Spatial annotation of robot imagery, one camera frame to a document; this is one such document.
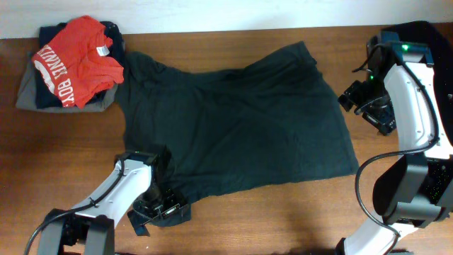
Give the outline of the dark green Nike t-shirt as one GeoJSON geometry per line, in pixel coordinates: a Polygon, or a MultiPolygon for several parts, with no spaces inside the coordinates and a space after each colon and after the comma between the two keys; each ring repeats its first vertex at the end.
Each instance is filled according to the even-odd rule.
{"type": "Polygon", "coordinates": [[[130,52],[115,101],[128,150],[165,146],[159,185],[193,204],[260,186],[352,175],[337,97],[303,42],[242,69],[188,73],[130,52]]]}

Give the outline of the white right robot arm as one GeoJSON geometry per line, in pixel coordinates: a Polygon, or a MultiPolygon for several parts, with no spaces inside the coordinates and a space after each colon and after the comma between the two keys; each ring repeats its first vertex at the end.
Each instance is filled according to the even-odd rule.
{"type": "Polygon", "coordinates": [[[398,133],[395,163],[375,182],[366,221],[337,244],[336,254],[395,254],[409,234],[452,211],[452,140],[435,95],[429,45],[382,31],[367,43],[367,73],[339,97],[383,135],[398,133]]]}

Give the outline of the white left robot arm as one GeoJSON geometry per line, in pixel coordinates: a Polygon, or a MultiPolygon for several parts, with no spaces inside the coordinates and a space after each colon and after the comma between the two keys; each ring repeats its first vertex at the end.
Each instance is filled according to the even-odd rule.
{"type": "Polygon", "coordinates": [[[148,224],[185,217],[190,207],[186,198],[162,182],[170,160],[170,151],[159,144],[116,155],[114,169],[102,184],[73,208],[51,210],[24,252],[29,254],[38,240],[39,254],[63,254],[75,244],[84,246],[84,254],[114,254],[115,228],[123,217],[138,236],[149,235],[148,224]]]}

